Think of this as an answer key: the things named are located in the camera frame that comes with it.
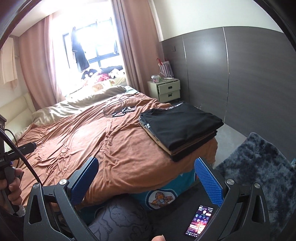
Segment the person's left hand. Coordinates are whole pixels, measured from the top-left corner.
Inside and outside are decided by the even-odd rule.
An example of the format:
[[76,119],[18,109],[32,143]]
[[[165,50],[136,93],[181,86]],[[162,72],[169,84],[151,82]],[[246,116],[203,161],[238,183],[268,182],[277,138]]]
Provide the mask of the person's left hand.
[[15,178],[11,184],[8,185],[7,181],[4,179],[1,179],[0,181],[1,190],[8,187],[11,193],[7,195],[7,198],[13,205],[17,205],[17,206],[22,204],[22,197],[21,197],[22,190],[20,188],[21,180],[19,178],[19,177],[22,177],[22,175],[23,175],[23,170],[21,168],[16,168]]

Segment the person's right hand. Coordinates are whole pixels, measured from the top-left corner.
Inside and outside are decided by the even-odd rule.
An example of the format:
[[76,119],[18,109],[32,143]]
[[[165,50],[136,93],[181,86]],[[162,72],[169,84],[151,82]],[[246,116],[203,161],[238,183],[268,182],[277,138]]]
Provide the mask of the person's right hand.
[[158,235],[152,239],[152,241],[166,241],[163,235]]

